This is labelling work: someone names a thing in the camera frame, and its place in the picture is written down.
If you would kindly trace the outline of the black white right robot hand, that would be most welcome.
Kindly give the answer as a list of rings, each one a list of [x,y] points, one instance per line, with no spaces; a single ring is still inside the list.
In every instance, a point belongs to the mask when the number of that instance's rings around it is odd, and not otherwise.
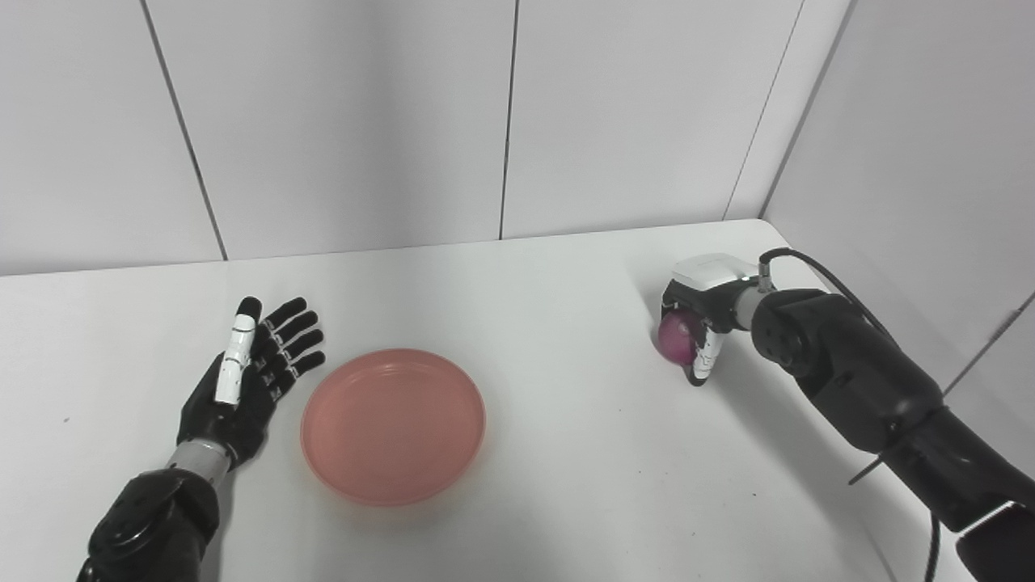
[[[735,255],[694,255],[677,263],[661,296],[659,353],[680,365],[692,386],[703,386],[724,338],[750,329],[759,299],[757,265]]]

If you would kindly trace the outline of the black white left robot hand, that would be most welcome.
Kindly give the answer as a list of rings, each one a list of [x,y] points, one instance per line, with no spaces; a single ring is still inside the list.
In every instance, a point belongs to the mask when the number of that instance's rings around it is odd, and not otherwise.
[[[226,352],[217,354],[181,409],[178,446],[215,445],[232,470],[262,449],[278,402],[325,362],[319,316],[299,296],[263,316],[247,296],[238,305]]]

